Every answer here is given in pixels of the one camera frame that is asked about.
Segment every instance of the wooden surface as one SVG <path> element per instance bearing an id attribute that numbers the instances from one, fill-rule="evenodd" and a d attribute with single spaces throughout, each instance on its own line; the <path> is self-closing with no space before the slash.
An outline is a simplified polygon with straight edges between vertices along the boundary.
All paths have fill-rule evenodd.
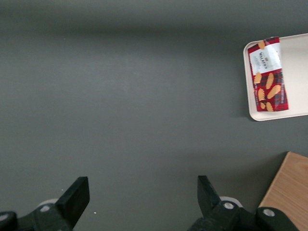
<path id="1" fill-rule="evenodd" d="M 281 210 L 300 231 L 308 230 L 308 158 L 288 152 L 262 206 Z"/>

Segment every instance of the white tray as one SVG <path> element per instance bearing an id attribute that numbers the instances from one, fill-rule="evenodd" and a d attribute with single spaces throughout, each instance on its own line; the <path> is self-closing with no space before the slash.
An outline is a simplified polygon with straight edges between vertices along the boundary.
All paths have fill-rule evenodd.
<path id="1" fill-rule="evenodd" d="M 257 121 L 308 115 L 308 34 L 280 38 L 282 73 L 289 110 L 280 112 L 258 112 L 248 48 L 260 41 L 248 43 L 244 48 L 244 64 L 247 83 L 249 114 Z"/>

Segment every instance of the red tartan packaging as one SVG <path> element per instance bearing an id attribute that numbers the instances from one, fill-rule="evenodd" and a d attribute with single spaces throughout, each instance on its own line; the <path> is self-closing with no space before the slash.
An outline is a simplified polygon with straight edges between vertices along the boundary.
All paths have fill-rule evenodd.
<path id="1" fill-rule="evenodd" d="M 279 37 L 263 40 L 248 49 L 257 111 L 289 109 L 280 61 Z"/>

